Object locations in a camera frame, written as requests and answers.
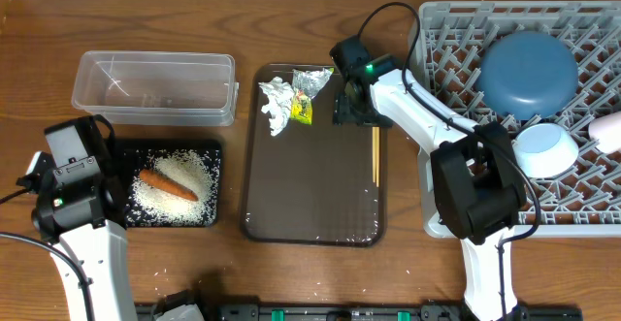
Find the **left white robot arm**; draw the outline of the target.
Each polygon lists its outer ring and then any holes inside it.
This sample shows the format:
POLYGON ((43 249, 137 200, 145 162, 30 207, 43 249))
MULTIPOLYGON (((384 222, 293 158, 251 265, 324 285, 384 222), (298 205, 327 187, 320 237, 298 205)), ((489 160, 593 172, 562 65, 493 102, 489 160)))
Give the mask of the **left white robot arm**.
POLYGON ((115 135, 101 115, 71 119, 44 132, 48 152, 34 154, 17 194, 36 195, 36 239, 14 240, 47 251, 61 277, 73 320, 135 320, 129 282, 127 193, 113 157, 115 135))

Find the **white paper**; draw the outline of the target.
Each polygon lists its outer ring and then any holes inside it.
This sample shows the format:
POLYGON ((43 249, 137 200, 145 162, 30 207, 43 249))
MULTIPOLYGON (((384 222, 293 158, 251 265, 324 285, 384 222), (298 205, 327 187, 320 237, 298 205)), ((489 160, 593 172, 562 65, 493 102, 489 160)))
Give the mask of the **white paper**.
POLYGON ((269 82, 260 82, 259 88, 268 99, 261 112, 270 115, 270 134, 275 137, 284 130, 289 121, 295 91, 290 83, 280 77, 274 77, 269 82))

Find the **light blue bowl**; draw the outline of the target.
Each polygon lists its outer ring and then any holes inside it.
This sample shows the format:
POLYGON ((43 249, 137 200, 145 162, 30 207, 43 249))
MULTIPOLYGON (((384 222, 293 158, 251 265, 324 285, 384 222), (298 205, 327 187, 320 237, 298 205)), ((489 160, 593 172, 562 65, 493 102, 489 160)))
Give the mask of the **light blue bowl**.
POLYGON ((554 123, 524 129, 512 142, 517 164, 527 177, 555 177, 573 165, 578 145, 571 134, 554 123))

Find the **foil snack wrapper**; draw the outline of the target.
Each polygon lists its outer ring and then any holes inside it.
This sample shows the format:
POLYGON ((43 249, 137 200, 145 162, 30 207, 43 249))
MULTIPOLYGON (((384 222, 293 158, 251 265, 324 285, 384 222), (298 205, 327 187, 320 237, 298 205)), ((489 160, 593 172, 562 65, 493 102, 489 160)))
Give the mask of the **foil snack wrapper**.
POLYGON ((312 99, 318 95, 334 73, 333 68, 316 71, 293 70, 292 87, 295 95, 291 103, 292 120, 312 124, 312 99))

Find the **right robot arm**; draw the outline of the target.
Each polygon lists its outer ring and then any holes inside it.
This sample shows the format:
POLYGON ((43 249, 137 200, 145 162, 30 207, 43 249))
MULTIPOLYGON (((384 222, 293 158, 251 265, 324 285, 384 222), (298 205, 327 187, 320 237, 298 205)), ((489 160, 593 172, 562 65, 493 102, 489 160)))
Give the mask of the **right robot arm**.
POLYGON ((396 58, 370 55, 359 36, 330 51, 345 88, 336 123, 399 125, 429 157, 428 177, 443 225, 460 240, 467 278, 464 303, 475 320, 520 317, 510 274, 510 244, 530 181, 519 168, 507 129, 479 125, 423 88, 396 58))

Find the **pile of white rice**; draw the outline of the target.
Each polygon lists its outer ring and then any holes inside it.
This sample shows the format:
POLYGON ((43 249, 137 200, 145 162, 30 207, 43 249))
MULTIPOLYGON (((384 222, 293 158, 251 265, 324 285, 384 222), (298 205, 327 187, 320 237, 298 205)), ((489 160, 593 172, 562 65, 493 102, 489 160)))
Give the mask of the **pile of white rice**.
POLYGON ((217 215, 219 153, 204 149, 147 149, 137 152, 129 185, 126 220, 131 227, 209 227, 217 215), (154 171, 192 191, 187 200, 140 179, 154 171))

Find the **blue plastic plate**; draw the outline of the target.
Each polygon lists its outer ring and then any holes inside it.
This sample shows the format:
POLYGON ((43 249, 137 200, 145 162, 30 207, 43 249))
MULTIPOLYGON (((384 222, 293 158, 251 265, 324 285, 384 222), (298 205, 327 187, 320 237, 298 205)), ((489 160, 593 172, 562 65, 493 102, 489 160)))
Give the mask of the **blue plastic plate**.
POLYGON ((500 115, 547 118, 570 102, 578 86, 577 63, 569 48, 551 35, 521 31, 485 51, 475 88, 500 115))

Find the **orange carrot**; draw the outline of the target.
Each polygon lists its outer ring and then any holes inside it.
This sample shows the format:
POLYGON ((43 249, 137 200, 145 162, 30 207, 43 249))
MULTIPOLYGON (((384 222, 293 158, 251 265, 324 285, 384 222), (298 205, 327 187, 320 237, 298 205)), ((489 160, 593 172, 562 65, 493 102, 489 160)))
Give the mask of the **orange carrot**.
POLYGON ((139 173, 139 178, 141 181, 151 187, 180 197, 187 201, 197 202, 199 200, 198 196, 194 192, 171 180, 170 178, 165 177, 160 173, 157 173, 156 171, 141 170, 139 173))

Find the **white cup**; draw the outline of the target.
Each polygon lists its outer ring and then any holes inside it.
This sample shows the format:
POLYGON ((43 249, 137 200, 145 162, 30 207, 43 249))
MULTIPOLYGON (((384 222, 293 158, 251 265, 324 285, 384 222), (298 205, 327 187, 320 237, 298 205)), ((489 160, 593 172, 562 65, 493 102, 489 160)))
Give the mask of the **white cup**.
POLYGON ((594 119, 588 126, 588 133, 592 141, 596 141, 596 148, 605 154, 620 150, 620 120, 621 112, 615 112, 594 119))

